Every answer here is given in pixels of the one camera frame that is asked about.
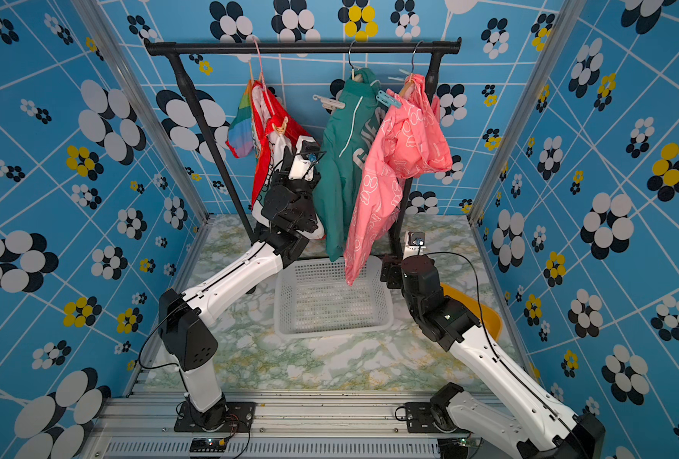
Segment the beige clothespin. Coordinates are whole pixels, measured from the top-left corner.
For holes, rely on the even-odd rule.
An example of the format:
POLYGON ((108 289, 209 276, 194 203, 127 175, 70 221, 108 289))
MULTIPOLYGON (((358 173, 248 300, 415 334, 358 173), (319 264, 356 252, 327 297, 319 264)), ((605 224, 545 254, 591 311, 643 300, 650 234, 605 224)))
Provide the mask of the beige clothespin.
POLYGON ((273 122, 273 128, 274 132, 278 134, 278 136, 284 136, 286 129, 288 126, 288 118, 284 117, 281 122, 277 122, 276 120, 273 122))

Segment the red white rainbow jacket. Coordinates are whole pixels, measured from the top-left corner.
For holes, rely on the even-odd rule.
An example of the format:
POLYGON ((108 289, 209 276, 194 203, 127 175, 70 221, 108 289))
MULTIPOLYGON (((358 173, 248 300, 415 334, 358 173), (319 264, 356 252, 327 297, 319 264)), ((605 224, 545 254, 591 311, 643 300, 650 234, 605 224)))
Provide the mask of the red white rainbow jacket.
POLYGON ((248 83, 240 100, 234 122, 228 131, 227 145, 234 157, 240 159, 250 155, 257 158, 257 167, 253 176, 251 194, 252 216, 257 223, 267 227, 269 220, 261 215, 264 197, 269 189, 273 172, 279 166, 291 168, 290 161, 284 162, 284 148, 297 147, 300 136, 310 136, 285 110, 276 96, 268 90, 274 108, 271 116, 263 99, 262 89, 258 80, 248 83), (274 132, 273 122, 281 122, 288 118, 288 126, 284 136, 274 132))

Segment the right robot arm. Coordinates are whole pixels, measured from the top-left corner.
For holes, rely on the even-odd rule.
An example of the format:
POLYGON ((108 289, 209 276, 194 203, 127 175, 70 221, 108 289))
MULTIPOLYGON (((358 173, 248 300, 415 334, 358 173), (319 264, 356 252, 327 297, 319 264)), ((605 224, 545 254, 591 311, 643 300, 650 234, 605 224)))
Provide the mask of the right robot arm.
POLYGON ((444 292, 429 256, 385 256, 381 279, 401 291, 424 336, 471 369, 509 410, 503 414, 449 382, 430 400, 442 430, 467 430, 513 458, 601 457, 603 423, 573 411, 511 359, 489 334, 483 313, 444 292))

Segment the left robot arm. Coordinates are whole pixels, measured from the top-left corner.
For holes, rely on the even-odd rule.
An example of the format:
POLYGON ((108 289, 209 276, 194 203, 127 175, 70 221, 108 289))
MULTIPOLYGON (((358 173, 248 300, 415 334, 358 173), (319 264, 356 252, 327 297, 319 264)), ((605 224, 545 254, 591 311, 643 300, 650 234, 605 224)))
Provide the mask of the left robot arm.
POLYGON ((320 174, 305 172, 292 179, 276 172, 261 213, 269 220, 266 233, 248 252, 208 280, 159 299, 158 336, 176 359, 188 393, 185 414, 202 430, 225 423, 226 398, 213 370, 218 341, 211 332, 217 319, 249 290, 297 261, 311 235, 320 232, 313 190, 320 174))

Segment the white plastic basket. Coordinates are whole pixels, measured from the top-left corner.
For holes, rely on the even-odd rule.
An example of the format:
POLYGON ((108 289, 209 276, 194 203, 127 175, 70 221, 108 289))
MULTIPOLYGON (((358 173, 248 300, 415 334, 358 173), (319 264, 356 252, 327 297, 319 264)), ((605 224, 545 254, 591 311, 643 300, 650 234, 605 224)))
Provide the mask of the white plastic basket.
POLYGON ((381 281, 382 266, 380 258, 371 256, 348 285, 341 258, 295 262, 276 279, 275 333, 295 340, 389 329, 393 301, 381 281))

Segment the green letter jacket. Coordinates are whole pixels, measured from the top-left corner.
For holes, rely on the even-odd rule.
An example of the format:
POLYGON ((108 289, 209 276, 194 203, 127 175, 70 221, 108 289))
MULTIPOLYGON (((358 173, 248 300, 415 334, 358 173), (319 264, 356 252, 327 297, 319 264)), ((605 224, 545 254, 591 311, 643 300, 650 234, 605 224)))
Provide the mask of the green letter jacket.
POLYGON ((377 101, 380 90, 380 81, 371 69, 357 70, 339 94, 344 107, 334 110, 323 132, 314 204, 324 227, 326 254, 332 261, 343 256, 364 162, 385 116, 377 101))

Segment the white clothespin on green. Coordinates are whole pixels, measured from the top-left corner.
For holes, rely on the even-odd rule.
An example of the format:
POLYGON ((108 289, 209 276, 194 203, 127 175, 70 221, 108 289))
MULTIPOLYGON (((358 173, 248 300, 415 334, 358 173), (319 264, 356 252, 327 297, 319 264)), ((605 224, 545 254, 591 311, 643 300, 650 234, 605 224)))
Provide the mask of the white clothespin on green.
POLYGON ((341 101, 337 101, 336 99, 330 99, 319 95, 314 95, 313 100, 319 101, 322 107, 325 110, 328 110, 330 113, 334 112, 335 110, 345 108, 345 104, 342 103, 341 101))

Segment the yellow plastic tub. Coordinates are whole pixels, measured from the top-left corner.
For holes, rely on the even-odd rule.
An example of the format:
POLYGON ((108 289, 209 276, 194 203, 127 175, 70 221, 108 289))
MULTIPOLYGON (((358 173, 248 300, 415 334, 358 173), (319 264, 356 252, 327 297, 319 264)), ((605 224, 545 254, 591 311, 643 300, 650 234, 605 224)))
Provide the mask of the yellow plastic tub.
POLYGON ((501 332, 504 329, 504 324, 502 317, 496 312, 496 310, 485 304, 480 304, 471 296, 464 294, 463 292, 453 288, 448 284, 442 283, 441 286, 446 296, 450 296, 451 298, 461 302, 473 312, 473 315, 475 315, 477 319, 485 321, 485 328, 494 340, 499 339, 501 332))

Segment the pink printed jacket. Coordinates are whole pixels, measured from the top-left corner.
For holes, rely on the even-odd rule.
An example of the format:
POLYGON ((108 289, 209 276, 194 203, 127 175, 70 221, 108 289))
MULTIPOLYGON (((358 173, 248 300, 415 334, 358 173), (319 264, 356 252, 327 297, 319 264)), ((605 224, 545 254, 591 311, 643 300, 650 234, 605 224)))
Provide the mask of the pink printed jacket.
POLYGON ((406 78, 387 110, 365 161, 344 250, 345 280, 353 285, 372 246, 397 221, 404 203, 404 183, 426 173, 452 168, 452 153, 440 126, 438 101, 429 101, 426 80, 406 78))

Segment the black clothes rack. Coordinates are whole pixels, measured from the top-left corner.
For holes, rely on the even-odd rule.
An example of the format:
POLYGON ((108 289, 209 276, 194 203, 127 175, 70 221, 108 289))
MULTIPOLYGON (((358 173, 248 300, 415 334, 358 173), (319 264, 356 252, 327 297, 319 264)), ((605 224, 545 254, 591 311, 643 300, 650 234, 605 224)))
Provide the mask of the black clothes rack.
POLYGON ((436 94, 436 88, 439 81, 439 72, 442 59, 445 55, 456 55, 460 52, 462 39, 457 38, 454 41, 433 41, 425 43, 419 41, 411 42, 294 42, 294 43, 279 43, 279 42, 252 42, 252 43, 177 43, 177 42, 159 42, 146 44, 146 51, 152 57, 166 57, 171 65, 177 86, 181 95, 185 98, 190 113, 194 116, 200 133, 208 146, 211 156, 220 172, 223 183, 228 189, 228 193, 232 199, 232 203, 236 207, 237 215, 243 224, 243 227, 251 242, 257 241, 257 236, 253 231, 253 226, 249 222, 245 208, 242 206, 237 195, 236 188, 232 182, 232 177, 225 161, 218 152, 217 144, 215 143, 213 132, 207 123, 207 119, 203 108, 201 107, 194 83, 184 64, 182 63, 182 55, 202 54, 202 55, 351 55, 353 52, 365 54, 410 54, 417 53, 429 54, 429 68, 426 74, 426 94, 427 98, 432 101, 436 94))

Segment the green circuit board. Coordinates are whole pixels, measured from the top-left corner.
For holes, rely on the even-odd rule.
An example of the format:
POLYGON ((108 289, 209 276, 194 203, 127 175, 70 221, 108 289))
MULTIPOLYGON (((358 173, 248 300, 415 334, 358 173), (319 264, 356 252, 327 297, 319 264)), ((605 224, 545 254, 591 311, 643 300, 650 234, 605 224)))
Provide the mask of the green circuit board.
POLYGON ((194 453, 223 453, 226 451, 228 441, 225 439, 193 438, 190 443, 190 452, 194 453))

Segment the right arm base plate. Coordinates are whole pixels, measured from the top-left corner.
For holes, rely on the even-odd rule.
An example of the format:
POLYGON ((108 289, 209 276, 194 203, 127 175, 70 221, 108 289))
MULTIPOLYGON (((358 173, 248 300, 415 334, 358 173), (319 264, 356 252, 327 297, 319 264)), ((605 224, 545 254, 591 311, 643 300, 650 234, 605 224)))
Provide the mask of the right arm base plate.
POLYGON ((402 408, 406 429, 414 434, 458 434, 458 428, 450 415, 438 405, 431 403, 406 403, 402 408))

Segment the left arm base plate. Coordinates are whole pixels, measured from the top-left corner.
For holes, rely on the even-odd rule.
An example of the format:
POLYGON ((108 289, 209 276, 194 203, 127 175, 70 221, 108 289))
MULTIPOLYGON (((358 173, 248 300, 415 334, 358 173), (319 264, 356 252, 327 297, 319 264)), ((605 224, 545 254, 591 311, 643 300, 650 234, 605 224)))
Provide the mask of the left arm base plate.
POLYGON ((189 401, 177 405, 173 430, 180 433, 249 432, 255 419, 254 402, 218 403, 206 413, 198 411, 189 401))

